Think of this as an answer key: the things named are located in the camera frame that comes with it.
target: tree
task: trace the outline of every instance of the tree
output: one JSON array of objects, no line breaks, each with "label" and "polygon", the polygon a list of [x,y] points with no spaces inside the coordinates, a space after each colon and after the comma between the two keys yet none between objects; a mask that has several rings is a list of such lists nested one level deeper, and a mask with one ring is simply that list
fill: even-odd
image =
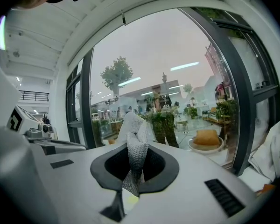
[{"label": "tree", "polygon": [[188,94],[191,94],[192,89],[193,89],[193,87],[191,86],[191,84],[186,84],[186,85],[183,87],[183,91],[185,91],[185,92],[188,93]]},{"label": "tree", "polygon": [[124,86],[118,84],[128,81],[133,76],[133,70],[126,62],[125,57],[119,57],[113,61],[113,66],[107,66],[105,71],[101,73],[104,79],[103,84],[105,87],[113,91],[114,97],[119,95],[119,89]]}]

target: ceiling light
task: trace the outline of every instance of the ceiling light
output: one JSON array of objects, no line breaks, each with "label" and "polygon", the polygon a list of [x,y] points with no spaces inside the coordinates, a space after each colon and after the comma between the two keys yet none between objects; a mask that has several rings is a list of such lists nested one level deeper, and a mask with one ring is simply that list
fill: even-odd
[{"label": "ceiling light", "polygon": [[178,85],[178,86],[173,86],[173,87],[170,87],[169,89],[174,89],[174,88],[182,87],[182,86],[184,86],[184,85],[182,84],[182,85]]},{"label": "ceiling light", "polygon": [[141,79],[140,77],[137,77],[137,78],[134,78],[134,79],[125,81],[125,82],[123,82],[123,83],[120,83],[120,84],[118,84],[118,86],[124,86],[124,85],[126,85],[126,84],[129,84],[129,83],[131,83],[131,82],[134,82],[134,81],[140,80],[140,79]]},{"label": "ceiling light", "polygon": [[142,95],[148,95],[148,94],[152,94],[152,92],[149,92],[149,93],[145,93],[145,94],[142,94]]},{"label": "ceiling light", "polygon": [[189,64],[185,64],[185,65],[179,65],[179,66],[172,67],[170,69],[170,71],[179,70],[179,69],[182,69],[182,68],[186,68],[186,67],[193,66],[193,65],[198,65],[198,64],[199,64],[199,62],[189,63]]},{"label": "ceiling light", "polygon": [[0,49],[5,50],[5,39],[4,39],[4,26],[6,16],[3,16],[0,21]]}]

